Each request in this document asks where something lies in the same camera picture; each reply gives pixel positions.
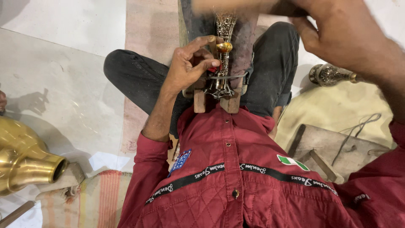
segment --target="flag patch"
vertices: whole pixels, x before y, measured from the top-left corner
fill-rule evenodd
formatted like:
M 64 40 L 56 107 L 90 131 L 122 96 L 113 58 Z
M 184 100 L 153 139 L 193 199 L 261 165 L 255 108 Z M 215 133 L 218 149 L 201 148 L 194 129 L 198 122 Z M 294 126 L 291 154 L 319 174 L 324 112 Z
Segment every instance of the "flag patch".
M 277 158 L 284 165 L 288 165 L 288 166 L 296 165 L 296 166 L 300 167 L 304 171 L 310 171 L 308 169 L 308 167 L 306 167 L 304 164 L 302 164 L 299 161 L 296 161 L 296 160 L 292 159 L 291 157 L 283 157 L 281 155 L 277 155 Z

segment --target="brass vase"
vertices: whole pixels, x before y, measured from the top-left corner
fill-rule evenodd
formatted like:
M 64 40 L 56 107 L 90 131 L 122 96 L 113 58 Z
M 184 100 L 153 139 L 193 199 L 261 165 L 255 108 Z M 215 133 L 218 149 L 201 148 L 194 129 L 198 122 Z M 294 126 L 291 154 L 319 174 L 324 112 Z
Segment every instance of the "brass vase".
M 309 80 L 323 87 L 332 87 L 346 81 L 351 83 L 366 82 L 360 75 L 330 63 L 315 65 L 309 72 Z
M 0 116 L 0 197 L 30 184 L 54 183 L 66 166 L 66 158 L 49 153 L 31 128 Z

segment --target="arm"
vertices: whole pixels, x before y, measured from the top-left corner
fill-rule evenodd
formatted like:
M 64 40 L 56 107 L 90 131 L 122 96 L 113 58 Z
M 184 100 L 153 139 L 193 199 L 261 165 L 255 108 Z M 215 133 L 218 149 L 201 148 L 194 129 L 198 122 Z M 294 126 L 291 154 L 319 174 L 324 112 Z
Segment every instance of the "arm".
M 139 135 L 134 170 L 122 206 L 118 227 L 132 226 L 157 185 L 169 174 L 167 150 L 170 120 L 177 95 L 193 84 L 220 61 L 203 47 L 215 41 L 214 36 L 196 38 L 183 48 L 176 48 L 172 64 L 160 89 L 158 100 Z
M 394 120 L 405 124 L 405 55 L 387 38 L 363 0 L 292 0 L 316 20 L 292 18 L 305 50 L 378 85 Z
M 403 226 L 405 208 L 405 57 L 381 31 L 363 0 L 293 0 L 316 20 L 293 18 L 304 47 L 323 60 L 361 74 L 382 90 L 394 114 L 398 147 L 335 185 L 353 221 L 365 227 Z

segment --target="red shirt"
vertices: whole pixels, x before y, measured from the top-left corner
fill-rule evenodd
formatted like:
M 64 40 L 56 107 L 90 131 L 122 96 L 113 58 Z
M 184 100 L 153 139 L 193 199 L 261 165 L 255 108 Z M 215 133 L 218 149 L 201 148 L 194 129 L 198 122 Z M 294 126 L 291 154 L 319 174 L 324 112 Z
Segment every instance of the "red shirt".
M 140 134 L 118 227 L 405 227 L 404 125 L 390 124 L 394 151 L 336 185 L 288 159 L 267 135 L 274 124 L 243 108 L 189 108 L 184 163 L 169 177 L 171 144 Z

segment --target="shirt sleeve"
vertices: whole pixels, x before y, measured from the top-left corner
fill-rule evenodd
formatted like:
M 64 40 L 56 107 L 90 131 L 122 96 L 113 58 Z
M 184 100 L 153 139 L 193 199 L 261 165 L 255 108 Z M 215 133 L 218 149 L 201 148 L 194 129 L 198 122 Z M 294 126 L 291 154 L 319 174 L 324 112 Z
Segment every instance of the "shirt sleeve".
M 387 219 L 405 222 L 405 216 L 397 216 L 405 208 L 405 125 L 392 121 L 390 130 L 396 149 L 352 173 L 348 182 L 334 184 L 349 214 L 366 227 L 379 227 Z
M 134 171 L 125 195 L 117 228 L 123 227 L 129 221 L 137 220 L 155 187 L 169 174 L 167 151 L 173 147 L 172 141 L 157 142 L 140 133 L 136 145 Z

